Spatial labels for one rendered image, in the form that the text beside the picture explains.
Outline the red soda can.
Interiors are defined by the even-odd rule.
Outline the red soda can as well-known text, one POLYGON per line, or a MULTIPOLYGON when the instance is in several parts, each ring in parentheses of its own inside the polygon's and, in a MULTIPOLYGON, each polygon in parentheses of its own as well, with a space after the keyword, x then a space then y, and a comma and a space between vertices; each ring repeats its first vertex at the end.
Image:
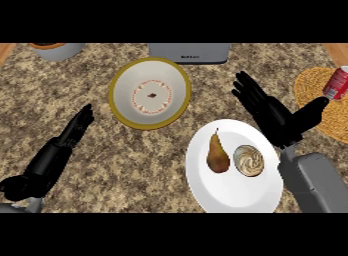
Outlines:
POLYGON ((340 66, 324 85, 323 94, 329 100, 339 100, 348 92, 348 66, 340 66))

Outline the brown pear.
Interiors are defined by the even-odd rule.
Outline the brown pear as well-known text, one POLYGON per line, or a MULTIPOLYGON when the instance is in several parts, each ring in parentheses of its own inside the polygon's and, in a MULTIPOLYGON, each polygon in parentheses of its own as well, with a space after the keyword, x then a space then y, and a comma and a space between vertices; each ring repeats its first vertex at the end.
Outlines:
POLYGON ((209 139, 209 150, 206 156, 206 164, 215 173, 222 173, 230 167, 230 158, 222 149, 218 134, 213 133, 209 139))

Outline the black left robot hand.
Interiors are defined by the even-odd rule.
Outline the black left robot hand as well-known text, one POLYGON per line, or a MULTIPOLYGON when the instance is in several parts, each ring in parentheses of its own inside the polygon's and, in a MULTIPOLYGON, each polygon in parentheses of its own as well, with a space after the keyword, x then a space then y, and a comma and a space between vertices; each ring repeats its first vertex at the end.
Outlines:
POLYGON ((91 105, 86 104, 69 121, 60 135, 53 137, 35 154, 21 175, 0 182, 0 192, 10 201, 29 197, 42 198, 53 188, 72 150, 81 141, 86 128, 94 121, 91 105))

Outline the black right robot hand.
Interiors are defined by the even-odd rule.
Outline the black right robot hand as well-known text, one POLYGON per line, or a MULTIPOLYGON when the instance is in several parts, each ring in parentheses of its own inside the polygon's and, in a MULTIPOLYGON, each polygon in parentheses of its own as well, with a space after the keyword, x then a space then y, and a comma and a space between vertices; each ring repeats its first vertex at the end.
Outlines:
POLYGON ((233 95, 252 115, 270 143, 284 149, 302 140, 302 133, 321 122, 329 99, 317 97, 295 113, 268 96, 244 71, 236 73, 233 95))

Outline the white plate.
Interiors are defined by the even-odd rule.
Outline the white plate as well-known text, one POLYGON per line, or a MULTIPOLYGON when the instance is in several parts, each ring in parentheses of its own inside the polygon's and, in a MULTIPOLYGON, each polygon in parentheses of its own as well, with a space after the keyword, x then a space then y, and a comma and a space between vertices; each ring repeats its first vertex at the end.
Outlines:
POLYGON ((267 212, 278 205, 283 180, 277 170, 278 157, 261 132, 244 122, 219 119, 194 133, 185 152, 185 178, 191 194, 206 212, 267 212), (240 145, 255 147, 262 155, 264 169, 258 176, 246 177, 230 162, 228 170, 215 173, 206 165, 209 139, 218 135, 222 149, 233 157, 240 145))

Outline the grey appliance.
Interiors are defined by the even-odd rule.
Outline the grey appliance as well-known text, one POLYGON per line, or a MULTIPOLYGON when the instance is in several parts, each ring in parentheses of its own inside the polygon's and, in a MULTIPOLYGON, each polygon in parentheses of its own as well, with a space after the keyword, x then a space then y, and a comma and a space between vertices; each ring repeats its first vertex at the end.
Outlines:
POLYGON ((178 64, 222 64, 227 62, 230 43, 148 43, 148 55, 178 64))

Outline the grey pot with orange rim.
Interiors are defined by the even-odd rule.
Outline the grey pot with orange rim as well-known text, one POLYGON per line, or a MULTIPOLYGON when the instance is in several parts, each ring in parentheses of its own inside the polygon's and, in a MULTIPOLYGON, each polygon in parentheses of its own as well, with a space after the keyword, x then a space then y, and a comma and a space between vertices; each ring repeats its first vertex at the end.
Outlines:
POLYGON ((82 50, 84 43, 30 43, 38 56, 48 61, 61 61, 73 57, 82 50))

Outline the round woven yellow placemat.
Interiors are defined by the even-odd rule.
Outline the round woven yellow placemat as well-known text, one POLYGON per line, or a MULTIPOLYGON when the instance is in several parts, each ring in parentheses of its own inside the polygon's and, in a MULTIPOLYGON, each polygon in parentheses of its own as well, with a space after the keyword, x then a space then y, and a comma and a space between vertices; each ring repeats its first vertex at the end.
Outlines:
MULTIPOLYGON (((323 86, 333 72, 335 68, 314 67, 299 73, 293 83, 298 107, 323 95, 323 86)), ((315 128, 335 140, 348 144, 348 92, 340 100, 329 102, 323 110, 321 122, 315 128)))

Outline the cream swirl cupcake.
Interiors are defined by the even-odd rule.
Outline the cream swirl cupcake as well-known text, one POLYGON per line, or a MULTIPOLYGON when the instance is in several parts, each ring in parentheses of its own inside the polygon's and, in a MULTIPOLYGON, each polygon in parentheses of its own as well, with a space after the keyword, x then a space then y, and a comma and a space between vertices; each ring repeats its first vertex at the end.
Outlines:
POLYGON ((246 177, 255 177, 264 170, 261 152, 250 145, 240 145, 233 153, 234 166, 246 177))

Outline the white bowl with yellow rim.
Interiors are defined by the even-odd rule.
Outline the white bowl with yellow rim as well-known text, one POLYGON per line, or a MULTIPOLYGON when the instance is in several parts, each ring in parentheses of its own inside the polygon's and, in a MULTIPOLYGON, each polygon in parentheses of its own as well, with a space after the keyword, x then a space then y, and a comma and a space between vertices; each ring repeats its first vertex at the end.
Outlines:
POLYGON ((116 72, 109 107, 117 121, 138 130, 169 125, 185 111, 191 85, 182 68, 168 59, 146 57, 116 72))

